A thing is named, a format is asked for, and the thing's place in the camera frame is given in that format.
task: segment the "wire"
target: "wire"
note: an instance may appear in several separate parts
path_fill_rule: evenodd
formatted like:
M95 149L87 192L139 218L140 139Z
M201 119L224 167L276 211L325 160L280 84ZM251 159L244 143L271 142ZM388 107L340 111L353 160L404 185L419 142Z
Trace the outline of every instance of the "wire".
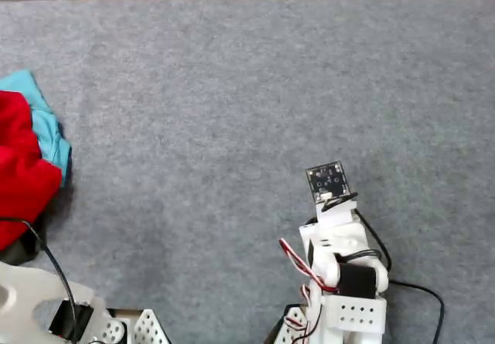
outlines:
M45 242L41 239L41 237L39 236L39 234L35 231L35 229L32 227L32 225L28 221L22 220L22 219L16 219L16 218L10 218L10 217L0 216L0 222L24 223L29 228L29 230L32 232L32 234L34 235L34 237L36 237L36 239L39 242L39 245L41 246L41 248L43 249L43 251L45 251L46 256L52 262L53 267L55 268L55 271L57 272L57 274L59 275L60 280L62 281L63 288L65 288L65 291L67 293L67 296L69 297L70 310L71 310L71 313L72 313L72 319L73 319L73 323L74 323L74 334L73 334L73 338L72 338L71 341L72 341L73 344L77 344L77 341L76 341L76 336L77 336L76 303L74 302L74 296L72 295L72 290L70 290L69 282L67 281L67 279L65 277L65 274L62 272L62 268L60 268L60 265L56 261L56 259L53 256L52 252L50 251L50 249L48 248L48 246L45 244Z
M316 284L324 291L328 292L336 292L338 291L338 288L331 287L331 286L326 286L322 282L322 278L317 276L315 272L312 271L312 269L304 262L301 257L295 253L295 251L291 248L291 246L288 244L286 240L283 238L279 239L278 242L280 243L280 246L282 247L283 251L285 252L285 255L290 259L290 261L294 264L294 267L304 274L305 276L308 276L312 278Z
M309 338L316 330L316 327L318 327L318 323L319 323L319 319L321 318L322 316L322 310L323 310L323 306L320 305L319 306L319 314L318 314L318 318L316 319L316 322L315 322L315 325L312 327L311 331L308 332L307 334L304 334L304 335L301 335L297 338L295 338L294 340L292 340L292 344L295 344L296 342L298 342L299 340L304 340L304 339L307 339Z
M440 303L440 316L439 316L439 323L436 326L435 330L435 337L433 338L432 344L437 344L439 342L440 338L440 332L442 331L442 325L443 325L443 318L446 313L446 304L443 301L442 297L434 292L433 290L426 288L424 286L420 286L419 284L410 284L408 282L402 282L402 281L397 281L397 280L390 280L389 281L391 284L396 284L397 286L402 286L405 288L415 288L416 290L421 290L424 291L432 296L434 296Z
M335 206L340 205L341 203L346 203L347 201L350 201L356 197L357 197L357 192L353 192L347 196L341 197L341 198L336 199L336 200L328 199L327 201L325 201L325 204L322 207L322 213L324 213L330 209L333 209Z
M360 218L361 223L363 223L364 226L371 233L371 236L373 236L373 238L377 241L377 244L380 246L380 249L384 252L385 258L387 259L387 266L386 266L386 268L387 268L387 271L390 272L391 269L392 269L392 258L390 256L390 254L388 253L387 247L385 246L385 244L383 243L383 241L380 239L380 237L378 236L378 234L375 232L375 230L373 229L373 227L366 221L366 219L364 219L363 214L361 214L358 209L354 209L354 212ZM402 286L402 287L405 287L405 288L414 288L416 290L424 291L424 292L426 292L426 293L434 296L440 302L439 321L437 323L436 330L435 330L435 336L434 336L433 342L432 342L432 344L437 344L439 342L440 332L442 331L443 318L445 317L445 313L446 313L446 305L445 305L442 297L439 294L437 294L436 292L434 292L433 290L431 290L429 288L426 288L424 286L421 286L419 284L410 284L408 282L402 282L402 281L397 281L397 280L392 280L392 279L389 280L389 282L391 284L396 284L397 286Z
M378 236L378 234L375 232L373 227L364 218L363 214L361 214L361 212L358 209L354 209L354 213L357 215L361 223L366 227L368 232L370 232L371 236L373 236L373 238L377 241L377 244L380 247L380 249L384 252L385 259L387 260L387 265L385 267L387 268L387 271L390 272L390 270L392 269L392 258L388 253L387 247L385 246L381 238Z
M339 260L342 261L343 263L347 263L349 261L359 259L360 257L377 257L378 259L381 260L381 251L377 249L357 251L356 253L346 255L345 257L340 256Z

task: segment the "red cloth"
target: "red cloth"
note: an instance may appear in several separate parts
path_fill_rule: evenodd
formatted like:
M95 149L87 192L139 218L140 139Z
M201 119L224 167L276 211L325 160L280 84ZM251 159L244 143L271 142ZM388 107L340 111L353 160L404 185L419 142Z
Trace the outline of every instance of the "red cloth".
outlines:
M61 181L60 169L41 159L26 99L0 91L0 216L34 222ZM0 250L25 231L22 224L0 222Z

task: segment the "circuit board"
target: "circuit board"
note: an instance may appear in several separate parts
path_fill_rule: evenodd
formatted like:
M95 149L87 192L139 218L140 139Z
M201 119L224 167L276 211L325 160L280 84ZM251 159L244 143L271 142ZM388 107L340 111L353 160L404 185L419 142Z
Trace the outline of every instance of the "circuit board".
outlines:
M340 161L306 169L306 176L316 203L339 199L349 194L346 174Z

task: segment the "fabric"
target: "fabric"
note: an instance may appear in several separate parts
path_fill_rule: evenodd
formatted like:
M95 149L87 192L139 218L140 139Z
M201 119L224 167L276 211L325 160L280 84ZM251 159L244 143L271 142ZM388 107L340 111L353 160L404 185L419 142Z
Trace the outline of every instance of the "fabric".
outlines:
M22 2L0 23L0 74L28 66L76 148L49 245L108 306L154 308L176 344L263 342L302 301L278 238L302 252L304 170L339 159L393 276L442 293L440 343L495 342L495 0ZM434 298L386 298L384 344L432 342Z
M60 170L40 158L31 110L20 93L0 91L0 216L34 221L59 188ZM26 226L0 222L0 250Z
M43 99L32 74L22 70L0 80L0 90L18 91L29 103L32 129L38 137L42 157L62 170L63 181L67 177L70 145L61 134L59 122Z

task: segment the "red wire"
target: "red wire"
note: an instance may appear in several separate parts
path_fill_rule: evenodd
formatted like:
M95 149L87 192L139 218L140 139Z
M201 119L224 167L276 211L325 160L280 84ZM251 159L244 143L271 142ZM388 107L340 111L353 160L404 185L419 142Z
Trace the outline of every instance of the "red wire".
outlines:
M322 290L328 291L328 292L335 292L335 291L338 290L335 287L326 286L323 283L322 278L319 277L319 276L317 276L315 274L315 272L313 272L312 269L310 267L308 267L308 265L304 262L304 260L301 259L301 257L298 254L296 254L295 251L290 247L290 245L287 243L286 240L284 240L283 238L281 238L281 239L278 240L278 242L280 243L280 246L282 247L282 249L285 252L285 254L292 260L292 262L294 263L295 267L297 269L299 269L299 271L301 273L303 273L306 276L309 276L313 280L315 280L315 282L318 284L318 286Z

